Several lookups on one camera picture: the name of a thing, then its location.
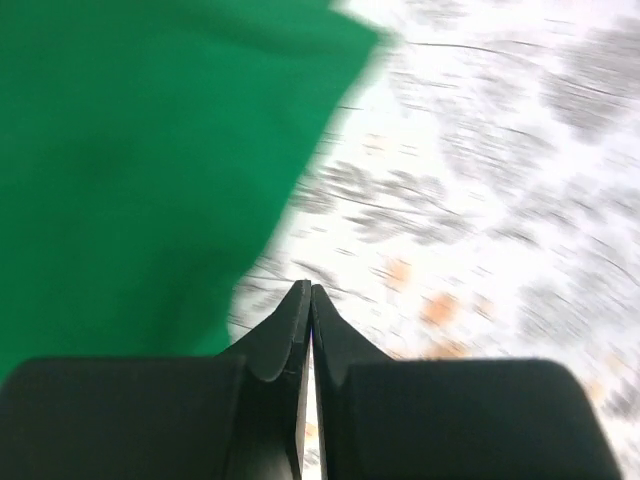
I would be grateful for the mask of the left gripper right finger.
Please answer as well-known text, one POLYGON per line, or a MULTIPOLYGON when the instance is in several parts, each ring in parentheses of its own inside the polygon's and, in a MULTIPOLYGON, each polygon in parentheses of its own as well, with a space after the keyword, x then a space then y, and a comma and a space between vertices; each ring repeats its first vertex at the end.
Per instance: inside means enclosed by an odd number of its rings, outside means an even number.
POLYGON ((545 359, 395 360, 321 286, 310 318, 326 479, 617 479, 581 385, 545 359))

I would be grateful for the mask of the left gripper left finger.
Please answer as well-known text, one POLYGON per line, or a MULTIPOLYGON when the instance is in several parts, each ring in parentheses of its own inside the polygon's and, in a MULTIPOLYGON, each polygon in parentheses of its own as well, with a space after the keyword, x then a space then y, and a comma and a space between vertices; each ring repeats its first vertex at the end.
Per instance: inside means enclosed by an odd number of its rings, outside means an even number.
POLYGON ((5 479, 297 479, 311 285, 215 356, 40 358, 1 388, 5 479))

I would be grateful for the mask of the green t shirt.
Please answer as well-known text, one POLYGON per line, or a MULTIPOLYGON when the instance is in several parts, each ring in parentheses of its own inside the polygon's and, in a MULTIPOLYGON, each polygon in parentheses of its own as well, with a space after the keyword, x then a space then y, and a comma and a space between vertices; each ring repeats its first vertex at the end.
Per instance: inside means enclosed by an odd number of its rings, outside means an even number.
POLYGON ((1 5, 1 371, 214 355, 380 30, 325 1, 1 5))

